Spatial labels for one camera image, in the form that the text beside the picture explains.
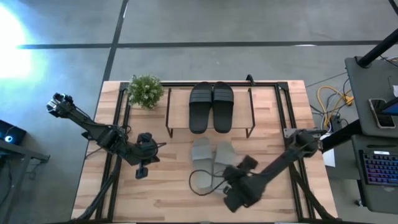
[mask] wooden table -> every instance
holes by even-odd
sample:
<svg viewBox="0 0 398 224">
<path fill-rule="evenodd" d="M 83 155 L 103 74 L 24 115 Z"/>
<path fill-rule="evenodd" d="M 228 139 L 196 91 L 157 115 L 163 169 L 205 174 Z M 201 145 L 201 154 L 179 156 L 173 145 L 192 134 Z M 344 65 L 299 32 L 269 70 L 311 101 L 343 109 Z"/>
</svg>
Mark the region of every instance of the wooden table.
<svg viewBox="0 0 398 224">
<path fill-rule="evenodd" d="M 311 110 L 304 82 L 287 81 L 294 115 L 298 128 L 313 128 Z M 104 82 L 95 121 L 111 124 L 113 122 L 119 82 Z M 247 91 L 247 87 L 234 87 L 235 91 Z M 249 154 L 259 161 L 256 172 L 263 169 L 279 156 L 284 149 L 275 91 L 269 87 L 252 87 L 256 127 L 250 138 L 241 129 L 232 129 L 228 134 L 208 129 L 204 134 L 192 134 L 189 129 L 175 129 L 173 138 L 165 128 L 167 89 L 155 110 L 147 111 L 134 105 L 130 110 L 129 125 L 132 131 L 129 140 L 135 141 L 143 132 L 153 134 L 157 142 L 167 142 L 159 150 L 161 162 L 150 164 L 149 176 L 135 179 L 137 167 L 123 161 L 118 186 L 118 196 L 114 210 L 114 222 L 293 222 L 297 221 L 289 172 L 286 169 L 266 188 L 262 200 L 250 208 L 241 207 L 231 213 L 223 203 L 223 196 L 211 194 L 199 197 L 188 186 L 188 176 L 192 171 L 191 148 L 194 140 L 202 136 L 211 139 L 212 148 L 218 141 L 231 141 L 238 154 L 236 162 Z M 285 105 L 285 117 L 288 119 Z M 87 153 L 98 146 L 90 143 Z M 84 163 L 79 188 L 73 207 L 72 218 L 78 217 L 94 199 L 101 185 L 105 151 L 91 155 Z M 328 177 L 320 152 L 305 159 L 310 188 L 326 208 L 337 217 L 335 203 L 331 194 Z M 307 214 L 305 199 L 300 190 L 302 207 Z"/>
</svg>

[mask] concrete floor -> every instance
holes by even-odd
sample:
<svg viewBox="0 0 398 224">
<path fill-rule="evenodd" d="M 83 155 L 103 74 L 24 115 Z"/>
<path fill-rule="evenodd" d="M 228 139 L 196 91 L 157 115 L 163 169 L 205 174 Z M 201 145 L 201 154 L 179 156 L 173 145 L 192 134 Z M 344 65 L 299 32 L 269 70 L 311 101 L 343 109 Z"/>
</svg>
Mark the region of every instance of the concrete floor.
<svg viewBox="0 0 398 224">
<path fill-rule="evenodd" d="M 25 180 L 11 223 L 69 219 L 87 141 L 77 125 L 55 119 L 45 105 L 55 92 L 68 93 L 93 116 L 109 49 L 14 50 L 8 43 L 109 44 L 121 5 L 122 0 L 0 2 L 6 34 L 0 36 L 0 119 L 29 133 L 25 145 L 51 155 L 36 180 Z M 119 42 L 381 40 L 397 20 L 387 0 L 130 0 Z M 109 79 L 151 73 L 162 80 L 242 80 L 250 73 L 257 80 L 300 79 L 309 85 L 344 72 L 344 58 L 373 47 L 118 49 Z M 397 47 L 384 56 L 394 55 Z M 346 79 L 307 88 L 310 103 L 319 108 L 318 87 L 340 89 Z M 357 119 L 354 106 L 340 113 L 349 122 Z M 314 120 L 319 126 L 320 117 Z M 331 179 L 331 188 L 343 220 L 396 223 L 396 215 L 356 207 L 355 182 Z"/>
</svg>

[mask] slide sandal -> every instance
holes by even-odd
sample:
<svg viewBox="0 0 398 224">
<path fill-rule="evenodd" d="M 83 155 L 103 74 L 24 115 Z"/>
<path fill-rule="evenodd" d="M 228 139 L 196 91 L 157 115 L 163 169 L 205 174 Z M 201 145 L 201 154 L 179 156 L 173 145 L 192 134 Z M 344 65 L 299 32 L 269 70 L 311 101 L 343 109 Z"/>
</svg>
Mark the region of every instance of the slide sandal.
<svg viewBox="0 0 398 224">
<path fill-rule="evenodd" d="M 213 154 L 210 149 L 210 140 L 208 137 L 202 137 L 193 142 L 192 146 L 192 164 L 193 170 L 205 170 L 212 173 Z M 193 175 L 196 186 L 200 190 L 211 190 L 212 176 L 205 172 L 196 172 Z"/>
<path fill-rule="evenodd" d="M 189 97 L 189 130 L 194 134 L 204 133 L 207 129 L 211 108 L 211 94 L 213 89 L 210 83 L 196 84 Z"/>
<path fill-rule="evenodd" d="M 228 133 L 232 127 L 234 92 L 224 82 L 216 82 L 213 91 L 214 128 L 218 133 Z"/>
<path fill-rule="evenodd" d="M 217 144 L 216 157 L 214 159 L 214 175 L 223 175 L 225 167 L 235 162 L 236 154 L 235 149 L 231 143 L 223 141 Z M 212 188 L 215 188 L 218 184 L 224 181 L 223 177 L 214 177 Z M 228 186 L 226 182 L 221 184 L 215 192 L 223 193 L 223 189 Z"/>
</svg>

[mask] keyboard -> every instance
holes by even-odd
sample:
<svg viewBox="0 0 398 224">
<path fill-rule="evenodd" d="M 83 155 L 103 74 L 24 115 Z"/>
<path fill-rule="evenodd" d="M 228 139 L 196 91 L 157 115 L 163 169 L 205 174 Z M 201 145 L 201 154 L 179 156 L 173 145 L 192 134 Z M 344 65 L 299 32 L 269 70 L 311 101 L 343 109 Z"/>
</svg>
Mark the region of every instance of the keyboard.
<svg viewBox="0 0 398 224">
<path fill-rule="evenodd" d="M 382 153 L 384 154 L 362 152 L 366 183 L 398 187 L 398 154 Z"/>
</svg>

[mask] green plant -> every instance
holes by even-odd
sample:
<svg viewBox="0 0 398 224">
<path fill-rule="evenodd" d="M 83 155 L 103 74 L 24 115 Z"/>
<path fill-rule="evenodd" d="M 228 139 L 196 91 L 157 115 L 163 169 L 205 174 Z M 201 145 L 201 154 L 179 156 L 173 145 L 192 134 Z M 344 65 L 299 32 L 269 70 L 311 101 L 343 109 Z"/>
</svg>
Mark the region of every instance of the green plant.
<svg viewBox="0 0 398 224">
<path fill-rule="evenodd" d="M 157 77 L 152 75 L 133 75 L 127 88 L 129 104 L 137 103 L 142 108 L 153 109 L 163 96 L 162 84 Z"/>
</svg>

